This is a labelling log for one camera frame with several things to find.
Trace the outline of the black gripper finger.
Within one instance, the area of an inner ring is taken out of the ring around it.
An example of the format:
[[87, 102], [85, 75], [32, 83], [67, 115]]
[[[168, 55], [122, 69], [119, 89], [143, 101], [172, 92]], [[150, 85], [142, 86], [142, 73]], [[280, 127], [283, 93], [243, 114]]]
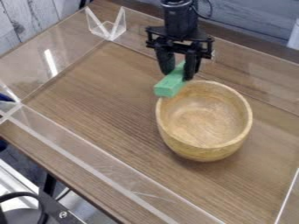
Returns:
[[159, 47], [155, 49], [159, 67], [164, 75], [175, 69], [175, 56], [166, 48]]
[[190, 81], [194, 75], [199, 72], [202, 64], [202, 52], [198, 50], [190, 50], [184, 57], [183, 66], [183, 79]]

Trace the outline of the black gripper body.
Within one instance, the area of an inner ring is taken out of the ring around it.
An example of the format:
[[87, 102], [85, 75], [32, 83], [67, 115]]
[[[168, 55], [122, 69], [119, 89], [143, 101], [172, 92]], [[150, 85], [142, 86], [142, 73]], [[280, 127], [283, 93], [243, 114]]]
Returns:
[[200, 51], [200, 58], [210, 59], [214, 37], [199, 27], [199, 18], [210, 19], [212, 13], [199, 13], [199, 0], [162, 0], [163, 25], [146, 28], [146, 46], [166, 48], [186, 56], [190, 50]]

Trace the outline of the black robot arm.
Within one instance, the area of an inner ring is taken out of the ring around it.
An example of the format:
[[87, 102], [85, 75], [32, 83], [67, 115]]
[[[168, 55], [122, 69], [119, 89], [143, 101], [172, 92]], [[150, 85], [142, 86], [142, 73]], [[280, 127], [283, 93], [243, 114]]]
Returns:
[[199, 0], [162, 0], [163, 26], [148, 26], [146, 46], [152, 48], [164, 75], [175, 69], [175, 54], [184, 56], [182, 79], [190, 81], [202, 60], [212, 58], [215, 38], [199, 26]]

